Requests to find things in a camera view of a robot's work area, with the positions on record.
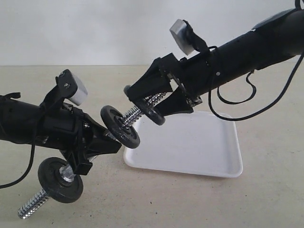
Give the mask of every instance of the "white plastic tray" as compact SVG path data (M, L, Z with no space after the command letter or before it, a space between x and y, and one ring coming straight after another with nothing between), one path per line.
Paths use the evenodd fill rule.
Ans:
M243 171L235 123L210 112L167 116L163 126L143 116L134 127L141 144L123 156L131 167L225 178Z

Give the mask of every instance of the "white backdrop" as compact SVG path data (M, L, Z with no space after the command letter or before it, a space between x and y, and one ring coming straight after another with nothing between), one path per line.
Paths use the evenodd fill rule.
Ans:
M0 66L139 65L173 52L186 19L222 45L294 0L1 0Z

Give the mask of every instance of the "beige table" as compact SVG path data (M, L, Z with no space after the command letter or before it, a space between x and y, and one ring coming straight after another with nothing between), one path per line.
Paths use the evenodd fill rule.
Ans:
M219 112L233 117L250 114L279 94L293 64L283 63L252 75L256 98L229 106L214 96ZM69 68L85 83L89 96L81 108L99 123L99 111L113 105L121 112L131 103L123 93L147 66L0 67L0 94L21 92L21 100L39 104L55 85L55 76ZM80 200L64 205L50 200L28 220L18 208L40 189L39 164L59 156L37 148L33 169L20 184L0 190L0 227L111 228L302 228L304 227L304 67L285 97L253 119L238 122L244 171L236 179L219 179L139 170L123 161L123 148L94 161L83 177ZM242 100L250 95L245 78L223 86L223 96ZM208 111L207 97L197 110ZM0 141L0 183L19 177L28 164L28 145Z

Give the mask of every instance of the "white tray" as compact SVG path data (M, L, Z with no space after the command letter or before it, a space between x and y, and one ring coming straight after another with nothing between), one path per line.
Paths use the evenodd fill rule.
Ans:
M225 178L243 171L235 123L210 112L167 116L163 126L143 116L134 128L141 144L123 153L131 167Z

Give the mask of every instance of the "white wall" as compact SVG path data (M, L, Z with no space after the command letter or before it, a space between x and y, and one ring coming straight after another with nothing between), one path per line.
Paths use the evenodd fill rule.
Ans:
M1 0L0 65L137 65L173 52L186 19L221 45L294 0Z

